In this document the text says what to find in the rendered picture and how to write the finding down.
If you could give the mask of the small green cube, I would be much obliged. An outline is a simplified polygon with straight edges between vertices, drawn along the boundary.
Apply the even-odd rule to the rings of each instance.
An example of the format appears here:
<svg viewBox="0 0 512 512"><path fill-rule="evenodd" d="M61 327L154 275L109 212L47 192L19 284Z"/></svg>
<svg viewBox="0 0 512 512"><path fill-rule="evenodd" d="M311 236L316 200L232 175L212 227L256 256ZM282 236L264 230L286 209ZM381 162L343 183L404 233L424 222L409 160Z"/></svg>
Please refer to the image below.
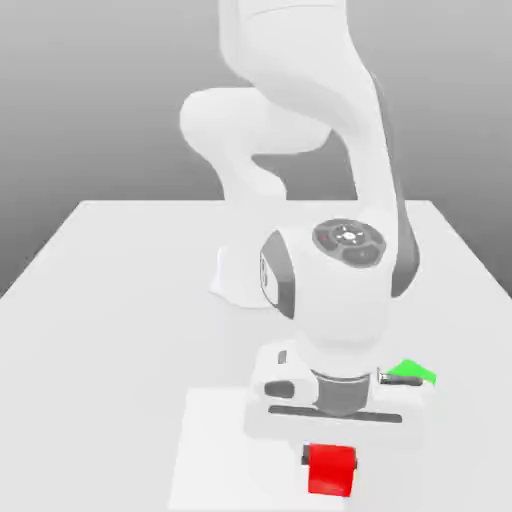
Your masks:
<svg viewBox="0 0 512 512"><path fill-rule="evenodd" d="M435 372L411 359L402 360L390 368L387 373L400 377L417 377L432 385L435 385L437 380L437 374Z"/></svg>

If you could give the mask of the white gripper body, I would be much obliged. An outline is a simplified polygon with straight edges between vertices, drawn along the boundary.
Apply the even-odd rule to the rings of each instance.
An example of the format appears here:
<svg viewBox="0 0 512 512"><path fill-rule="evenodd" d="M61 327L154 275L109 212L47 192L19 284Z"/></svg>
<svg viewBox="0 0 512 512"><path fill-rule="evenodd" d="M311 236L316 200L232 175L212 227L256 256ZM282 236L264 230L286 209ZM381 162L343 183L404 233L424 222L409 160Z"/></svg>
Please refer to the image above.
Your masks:
<svg viewBox="0 0 512 512"><path fill-rule="evenodd" d="M321 417L305 408L252 401L244 431L256 439L346 446L421 446L426 431L426 386L374 385L367 406L352 416Z"/></svg>

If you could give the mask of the small red cube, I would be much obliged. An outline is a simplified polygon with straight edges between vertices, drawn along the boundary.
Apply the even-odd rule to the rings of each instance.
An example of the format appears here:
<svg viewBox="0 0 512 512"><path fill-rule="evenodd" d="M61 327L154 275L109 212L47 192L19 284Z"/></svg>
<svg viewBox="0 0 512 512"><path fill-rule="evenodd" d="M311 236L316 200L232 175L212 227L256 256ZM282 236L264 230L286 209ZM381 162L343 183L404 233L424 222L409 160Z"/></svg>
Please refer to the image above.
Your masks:
<svg viewBox="0 0 512 512"><path fill-rule="evenodd" d="M308 492L350 497L356 450L349 446L310 444Z"/></svg>

